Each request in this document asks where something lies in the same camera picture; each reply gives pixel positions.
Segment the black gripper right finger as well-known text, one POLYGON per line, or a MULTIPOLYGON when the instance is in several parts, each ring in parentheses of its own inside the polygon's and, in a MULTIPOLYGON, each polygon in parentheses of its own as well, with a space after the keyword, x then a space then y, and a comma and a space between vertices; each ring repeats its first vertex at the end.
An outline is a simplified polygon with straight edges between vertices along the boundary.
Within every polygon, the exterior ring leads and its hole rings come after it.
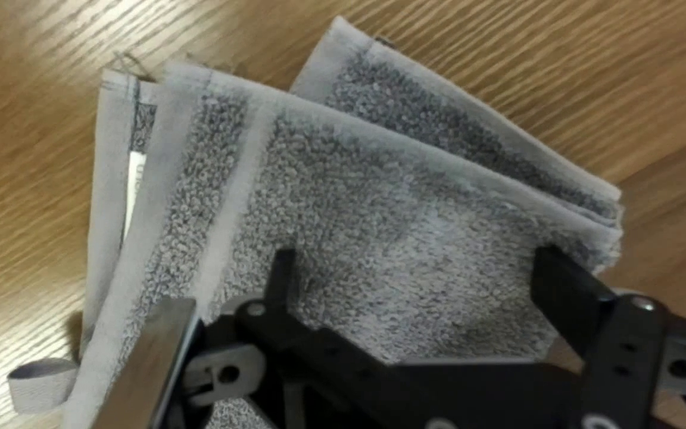
POLYGON ((533 254, 531 301, 587 364, 609 360, 606 329, 618 295, 558 246, 533 254))

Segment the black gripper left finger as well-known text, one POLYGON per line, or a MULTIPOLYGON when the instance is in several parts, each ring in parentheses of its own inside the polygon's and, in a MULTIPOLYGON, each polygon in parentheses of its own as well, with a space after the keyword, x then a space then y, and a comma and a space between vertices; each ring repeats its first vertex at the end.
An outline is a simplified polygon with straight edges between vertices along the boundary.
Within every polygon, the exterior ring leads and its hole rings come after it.
POLYGON ((281 248, 271 263, 264 288, 264 322, 271 331, 284 331, 293 320, 290 301, 299 284, 296 257, 299 252, 293 248, 281 248))

